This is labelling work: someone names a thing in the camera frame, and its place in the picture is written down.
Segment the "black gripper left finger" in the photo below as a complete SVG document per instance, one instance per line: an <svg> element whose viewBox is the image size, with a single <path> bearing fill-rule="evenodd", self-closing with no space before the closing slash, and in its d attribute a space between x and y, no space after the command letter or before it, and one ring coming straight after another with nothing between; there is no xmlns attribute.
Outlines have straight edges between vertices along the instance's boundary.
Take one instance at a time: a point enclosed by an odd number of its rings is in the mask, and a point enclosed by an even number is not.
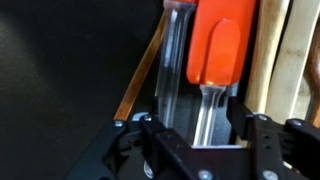
<svg viewBox="0 0 320 180"><path fill-rule="evenodd" d="M167 151L163 135L169 131L159 120L158 98L152 99L151 111L140 118L140 126L144 136L144 154L165 153Z"/></svg>

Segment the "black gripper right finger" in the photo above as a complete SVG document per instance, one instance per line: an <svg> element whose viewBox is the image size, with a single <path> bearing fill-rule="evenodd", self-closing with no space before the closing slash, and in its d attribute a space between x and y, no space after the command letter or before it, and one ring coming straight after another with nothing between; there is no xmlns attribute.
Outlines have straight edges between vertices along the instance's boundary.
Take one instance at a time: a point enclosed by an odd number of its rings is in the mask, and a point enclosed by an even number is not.
<svg viewBox="0 0 320 180"><path fill-rule="evenodd" d="M265 143L262 126L267 122L267 117L254 114L237 97L228 99L227 119L232 129L241 140L253 143Z"/></svg>

